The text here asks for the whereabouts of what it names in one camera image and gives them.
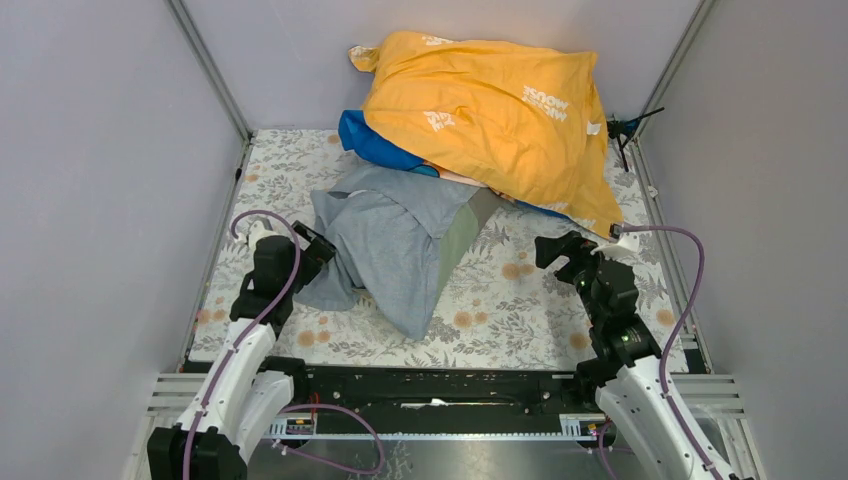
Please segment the grey blue pillowcase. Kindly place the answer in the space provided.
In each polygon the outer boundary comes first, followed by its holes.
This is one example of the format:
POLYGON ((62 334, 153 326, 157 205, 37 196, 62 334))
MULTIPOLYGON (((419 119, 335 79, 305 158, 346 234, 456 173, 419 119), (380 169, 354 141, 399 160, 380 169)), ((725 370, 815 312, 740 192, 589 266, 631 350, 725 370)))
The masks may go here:
POLYGON ((314 229, 336 254, 296 300, 346 311, 366 292, 412 340, 426 336, 453 270, 504 203, 485 187, 373 164, 310 198, 314 229))

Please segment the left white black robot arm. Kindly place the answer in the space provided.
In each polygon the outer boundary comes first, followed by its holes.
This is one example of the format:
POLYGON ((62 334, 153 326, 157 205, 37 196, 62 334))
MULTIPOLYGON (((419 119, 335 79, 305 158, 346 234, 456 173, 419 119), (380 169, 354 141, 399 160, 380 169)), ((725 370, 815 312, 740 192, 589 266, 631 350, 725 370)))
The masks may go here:
POLYGON ((269 212, 245 240, 253 268, 231 306, 228 333, 208 375, 171 427, 153 429, 146 445, 153 479, 244 479, 252 454, 284 408, 309 401, 303 361, 271 349, 294 309, 293 297, 333 259, 335 247, 296 221, 271 230, 269 212))

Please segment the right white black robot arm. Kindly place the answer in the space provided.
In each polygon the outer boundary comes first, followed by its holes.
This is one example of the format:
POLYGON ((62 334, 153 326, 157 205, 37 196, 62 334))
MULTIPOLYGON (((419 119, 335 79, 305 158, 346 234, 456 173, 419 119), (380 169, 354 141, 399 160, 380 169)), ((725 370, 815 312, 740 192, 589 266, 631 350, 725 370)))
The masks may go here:
POLYGON ((712 445, 667 370, 667 354, 637 312, 631 266, 572 231, 534 241, 535 265, 565 258, 557 280, 574 287, 588 315, 595 358, 575 370, 575 402, 601 410, 653 479, 737 479, 712 445))

